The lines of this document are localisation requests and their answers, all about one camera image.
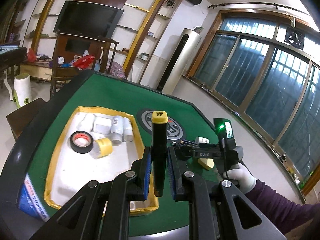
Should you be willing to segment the purple sleeved right forearm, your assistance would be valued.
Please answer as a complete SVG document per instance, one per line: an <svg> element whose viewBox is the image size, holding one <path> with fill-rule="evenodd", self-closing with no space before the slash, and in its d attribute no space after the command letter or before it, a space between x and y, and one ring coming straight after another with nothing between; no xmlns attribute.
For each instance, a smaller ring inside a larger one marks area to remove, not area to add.
<svg viewBox="0 0 320 240"><path fill-rule="evenodd" d="M319 212L319 204L296 204L259 179L245 196L284 235L312 221Z"/></svg>

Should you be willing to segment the white gloved right hand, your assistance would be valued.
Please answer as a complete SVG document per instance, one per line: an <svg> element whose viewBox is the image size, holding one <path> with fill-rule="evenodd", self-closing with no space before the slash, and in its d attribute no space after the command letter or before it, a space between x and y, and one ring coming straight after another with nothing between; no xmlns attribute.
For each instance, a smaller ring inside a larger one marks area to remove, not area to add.
<svg viewBox="0 0 320 240"><path fill-rule="evenodd" d="M242 163L238 163L239 167L223 172L223 178L228 180L235 180L238 182L240 191L244 194L252 191L256 185L257 180L249 172L247 167Z"/></svg>

